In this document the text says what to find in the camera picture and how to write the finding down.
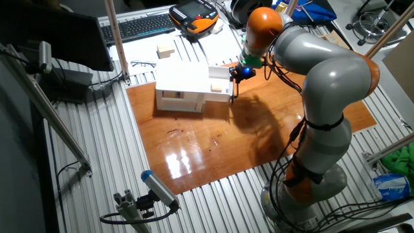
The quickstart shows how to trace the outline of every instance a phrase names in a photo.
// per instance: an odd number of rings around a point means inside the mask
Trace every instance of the black keyboard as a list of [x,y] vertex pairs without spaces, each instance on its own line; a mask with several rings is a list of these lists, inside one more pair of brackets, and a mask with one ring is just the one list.
[[[122,42],[156,36],[163,33],[173,32],[175,30],[174,23],[169,18],[168,14],[134,19],[120,23],[118,26],[121,32]],[[111,26],[102,27],[102,33],[107,45],[115,44]]]

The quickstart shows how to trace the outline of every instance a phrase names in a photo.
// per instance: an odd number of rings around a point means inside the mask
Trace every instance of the metal rail table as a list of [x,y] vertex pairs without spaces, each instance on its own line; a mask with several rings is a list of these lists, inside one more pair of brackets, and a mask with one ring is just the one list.
[[[121,14],[118,20],[123,22],[164,13],[168,8]],[[109,25],[105,17],[100,18],[100,23],[101,26]],[[167,37],[175,46],[174,56],[183,61],[222,65],[237,61],[236,56],[241,51],[238,33],[226,24],[222,32],[200,39],[200,43],[190,43],[177,35]],[[139,54],[140,50],[148,47],[146,43],[156,41],[157,38],[165,40],[165,36],[161,35],[126,43],[125,53],[133,50],[133,53]],[[158,62],[150,57],[148,60]],[[113,72],[97,72],[83,65],[65,61],[61,63],[64,69],[94,74],[93,83],[108,80],[121,71],[119,61],[114,61],[116,69]],[[156,71],[133,72],[130,70],[131,86],[153,82],[157,77]],[[134,232],[129,225],[106,225],[99,221],[101,215],[116,212],[114,193],[129,188],[135,196],[139,196],[147,194],[148,191],[147,186],[140,180],[141,172],[149,169],[149,166],[126,95],[128,87],[123,81],[116,81],[111,85],[95,85],[88,93],[84,104],[62,102],[57,107],[57,112],[66,127],[82,150],[90,156],[94,173],[91,177],[79,174],[79,164],[62,172],[59,179],[62,187],[63,210],[57,198],[56,179],[52,178],[61,232],[65,231],[63,214],[67,232]],[[362,152],[376,153],[411,133],[398,121],[396,114],[398,111],[394,111],[395,106],[387,100],[389,99],[381,87],[364,100],[378,125],[353,135],[348,152],[338,162],[347,173],[348,186],[337,196],[312,206],[317,219],[321,219],[339,206],[375,198],[369,182],[386,171],[381,166],[373,171],[364,162]],[[52,173],[76,161],[46,121],[45,131]],[[57,167],[54,167],[53,161],[56,161]],[[150,223],[151,230],[196,233],[276,231],[275,224],[265,217],[259,198],[274,164],[274,162],[264,164],[179,194],[182,209],[178,214],[167,219]],[[164,215],[166,211],[162,204],[155,205],[156,216]]]

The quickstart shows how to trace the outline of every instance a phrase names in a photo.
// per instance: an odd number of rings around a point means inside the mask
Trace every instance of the wooden block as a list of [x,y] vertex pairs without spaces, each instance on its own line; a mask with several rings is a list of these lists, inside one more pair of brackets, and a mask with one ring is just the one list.
[[221,86],[221,84],[220,84],[220,83],[215,83],[215,82],[213,82],[213,83],[212,83],[212,91],[213,91],[213,92],[218,92],[218,93],[220,93],[220,92],[222,92],[222,91],[223,91],[223,87]]
[[162,97],[164,98],[176,98],[176,91],[162,91]]
[[171,44],[157,45],[157,54],[160,59],[169,58],[173,52],[175,52],[175,49]]

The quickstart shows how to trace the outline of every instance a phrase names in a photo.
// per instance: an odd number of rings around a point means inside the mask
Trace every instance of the orange wooden surface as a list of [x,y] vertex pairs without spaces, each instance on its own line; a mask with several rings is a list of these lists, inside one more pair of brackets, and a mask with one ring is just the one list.
[[[304,76],[289,74],[296,83]],[[127,89],[149,166],[174,194],[273,161],[303,116],[300,95],[263,69],[240,83],[234,105],[204,113],[158,111],[155,82]],[[376,124],[362,102],[344,111],[353,132]],[[289,148],[286,155],[293,153]]]

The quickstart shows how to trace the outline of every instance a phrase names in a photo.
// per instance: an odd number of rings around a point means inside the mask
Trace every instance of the metal pole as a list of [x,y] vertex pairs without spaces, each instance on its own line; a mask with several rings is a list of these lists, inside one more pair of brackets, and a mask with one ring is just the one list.
[[118,57],[121,63],[122,74],[124,75],[126,84],[131,84],[131,80],[129,79],[128,64],[125,58],[124,47],[122,46],[122,38],[118,27],[118,21],[116,20],[113,0],[105,0],[105,6],[109,22],[111,24],[112,35],[114,36],[116,51],[118,51]]
[[[15,56],[19,56],[19,54],[11,45],[7,46],[7,52]],[[70,149],[73,155],[80,161],[82,166],[87,171],[87,175],[92,175],[91,162],[89,161],[88,156],[84,154],[82,149],[79,147],[79,144],[75,141],[72,134],[66,128],[65,124],[62,122],[61,118],[54,110],[49,99],[41,90],[39,84],[35,81],[35,79],[31,78],[26,73],[26,70],[20,61],[17,61],[16,59],[10,58],[8,56],[0,56],[0,58],[4,61],[4,64],[8,70],[12,73],[13,77],[26,92],[39,112],[46,118],[48,123],[53,127],[55,132]]]
[[374,162],[382,159],[383,157],[389,155],[390,153],[393,153],[396,150],[401,149],[404,146],[407,146],[408,144],[414,142],[414,133],[409,134],[408,136],[405,136],[404,138],[398,140],[395,143],[392,143],[392,145],[386,147],[382,151],[370,155],[367,159],[368,164],[373,164]]
[[290,0],[289,4],[286,7],[285,14],[289,17],[292,17],[293,11],[295,11],[296,5],[298,4],[299,0]]
[[388,29],[388,31],[381,36],[381,38],[369,49],[365,56],[372,58],[388,41],[391,39],[414,15],[414,2],[407,8],[407,10],[399,17],[399,19]]

